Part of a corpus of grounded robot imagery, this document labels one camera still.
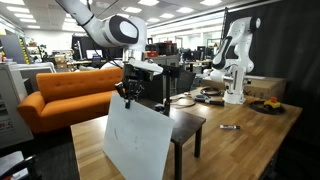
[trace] white paper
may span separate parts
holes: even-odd
[[[103,151],[127,180],[161,180],[174,121],[113,93]]]

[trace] black table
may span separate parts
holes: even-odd
[[[157,104],[147,99],[141,99],[138,102],[149,108],[153,108]],[[196,158],[200,157],[202,125],[206,122],[206,119],[174,108],[170,108],[169,117],[174,120],[171,135],[171,142],[174,143],[174,176],[176,180],[181,180],[182,146],[196,133],[194,156]]]

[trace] ceiling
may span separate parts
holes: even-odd
[[[14,24],[21,27],[23,30],[29,29],[28,25],[40,26],[42,30],[62,30],[62,25],[65,22],[66,12],[55,2],[55,0],[23,0],[25,6],[12,5],[0,2],[0,14],[12,21]],[[160,2],[154,6],[145,6],[138,4],[139,0],[93,0],[91,4],[91,11],[99,19],[107,18],[117,13],[125,13],[133,16],[140,17],[147,21],[149,18],[158,18],[159,22],[148,22],[149,25],[162,23],[172,19],[181,18],[187,15],[197,14],[199,12],[208,11],[217,7],[225,7],[231,3],[238,2],[250,2],[250,0],[222,0],[221,3],[215,6],[206,6],[200,4],[202,0],[159,0]],[[113,4],[108,10],[105,11],[105,7]],[[7,6],[26,7],[30,10],[30,14],[33,15],[36,23],[21,22],[20,18],[14,15],[14,12],[9,11]],[[122,10],[124,7],[137,7],[142,9],[140,13],[128,13]],[[179,13],[177,10],[181,7],[190,7],[194,11],[191,13]],[[164,13],[170,13],[175,15],[174,18],[165,19],[161,18]]]

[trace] marker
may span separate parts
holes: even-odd
[[[221,129],[240,129],[240,126],[236,125],[220,125]]]

